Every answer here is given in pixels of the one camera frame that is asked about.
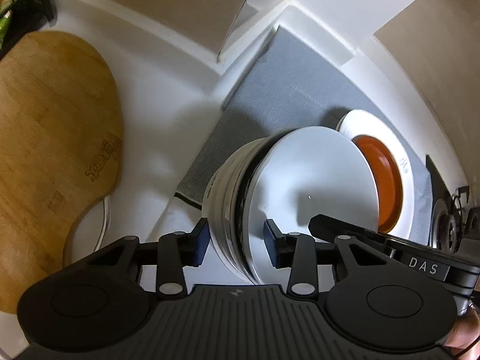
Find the person's hand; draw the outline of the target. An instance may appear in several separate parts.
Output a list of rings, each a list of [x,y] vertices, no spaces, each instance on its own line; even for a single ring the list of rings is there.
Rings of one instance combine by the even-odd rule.
[[[472,302],[451,330],[444,346],[455,359],[479,359],[479,308]]]

